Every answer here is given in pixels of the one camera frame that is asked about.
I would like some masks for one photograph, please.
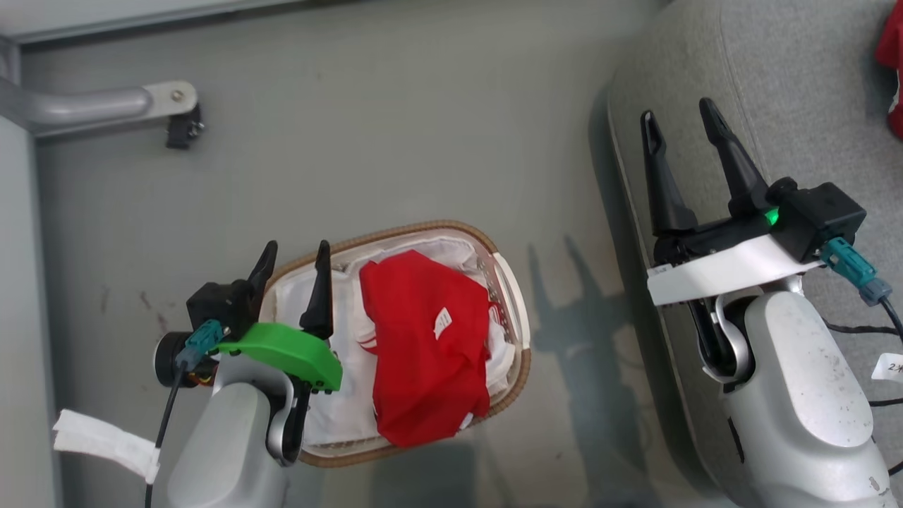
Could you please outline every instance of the white tape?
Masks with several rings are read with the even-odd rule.
[[[884,353],[871,373],[873,380],[903,382],[903,354]]]
[[[143,477],[147,484],[154,484],[160,470],[160,450],[153,441],[68,409],[60,413],[53,430],[57,431],[53,449],[112,460]]]

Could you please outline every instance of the red garment on sofa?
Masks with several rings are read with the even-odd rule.
[[[413,250],[368,263],[360,287],[377,330],[379,434],[415,447],[454,436],[468,413],[486,416],[486,288]]]
[[[884,25],[884,33],[875,50],[875,59],[885,67],[897,71],[897,95],[894,96],[888,113],[890,130],[897,137],[903,139],[903,107],[899,103],[899,79],[903,70],[903,2],[897,1],[893,12],[890,13],[888,22]]]

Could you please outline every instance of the gray fabric cushion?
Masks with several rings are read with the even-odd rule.
[[[699,118],[699,98],[715,99],[766,180],[790,175],[802,186],[837,183],[869,212],[857,248],[899,290],[903,310],[903,143],[885,116],[896,79],[872,52],[893,0],[679,0],[624,60],[610,88],[619,162],[646,253],[649,223],[640,114],[653,109],[668,160],[700,221],[728,215],[717,153]],[[805,277],[808,297],[829,321],[889,324],[879,307],[826,270]],[[671,353],[697,450],[713,478],[738,503],[749,499],[729,429],[700,370],[693,321],[682,307],[663,311]],[[903,387],[870,379],[880,353],[903,353],[892,336],[837,334],[870,399],[903,397]],[[875,410],[885,460],[903,460],[903,407]],[[903,499],[903,475],[893,482]]]

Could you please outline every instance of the laundry basket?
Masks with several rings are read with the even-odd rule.
[[[508,263],[498,253],[495,244],[485,234],[456,221],[423,222],[333,244],[331,265],[333,270],[341,272],[362,259],[369,259],[375,253],[392,249],[404,250],[405,246],[416,246],[418,242],[431,242],[436,239],[466,241],[474,248],[477,254],[477,267],[486,279],[489,300],[498,303],[498,317],[505,328],[505,341],[515,346],[515,359],[507,373],[508,388],[496,393],[490,399],[489,413],[483,418],[489,419],[510,406],[524,389],[527,374],[530,372],[530,326],[517,280]],[[266,285],[260,311],[261,322],[276,320],[278,302],[275,289],[279,287],[281,281],[305,277],[304,272],[313,272],[315,259],[316,253],[313,252],[279,268],[273,274]],[[332,340],[342,338],[333,336]],[[468,427],[477,425],[483,419],[474,419]],[[344,467],[392,456],[402,451],[403,448],[393,446],[384,437],[376,436],[327,444],[305,444],[301,460],[317,467]]]

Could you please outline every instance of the gray floor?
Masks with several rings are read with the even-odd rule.
[[[454,440],[298,465],[287,506],[729,506],[685,453],[655,338],[638,334],[613,163],[597,151],[597,183],[587,135],[663,3],[385,0],[27,52],[34,89],[189,80],[209,125],[188,153],[159,127],[39,145],[59,405],[150,437],[166,397],[151,352],[188,326],[200,284],[243,277],[271,238],[287,261],[452,218],[498,244],[525,292],[524,394]],[[161,484],[207,396],[176,403]],[[67,456],[63,474],[68,508],[141,505],[117,466]]]

